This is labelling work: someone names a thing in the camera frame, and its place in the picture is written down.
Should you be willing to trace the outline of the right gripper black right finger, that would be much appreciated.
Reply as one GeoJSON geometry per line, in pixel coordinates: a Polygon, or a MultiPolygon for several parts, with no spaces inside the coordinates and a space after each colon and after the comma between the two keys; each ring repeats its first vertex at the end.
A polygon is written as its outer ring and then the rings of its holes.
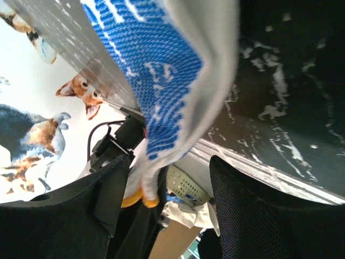
{"type": "Polygon", "coordinates": [[[344,205],[286,194],[216,155],[209,169],[224,258],[344,258],[344,205]]]}

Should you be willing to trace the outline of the blue dotted white glove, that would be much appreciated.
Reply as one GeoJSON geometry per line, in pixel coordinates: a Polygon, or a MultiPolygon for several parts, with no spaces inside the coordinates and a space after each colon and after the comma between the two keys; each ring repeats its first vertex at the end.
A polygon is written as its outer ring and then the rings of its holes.
{"type": "Polygon", "coordinates": [[[159,203],[161,168],[184,157],[209,129],[238,64],[238,1],[82,1],[146,120],[146,149],[122,206],[159,203]]]}

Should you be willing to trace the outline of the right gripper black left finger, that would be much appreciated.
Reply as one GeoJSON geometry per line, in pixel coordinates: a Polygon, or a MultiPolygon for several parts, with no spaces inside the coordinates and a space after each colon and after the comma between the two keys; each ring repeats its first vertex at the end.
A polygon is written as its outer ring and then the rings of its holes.
{"type": "Polygon", "coordinates": [[[31,201],[1,204],[1,258],[105,258],[128,173],[121,156],[31,201]]]}

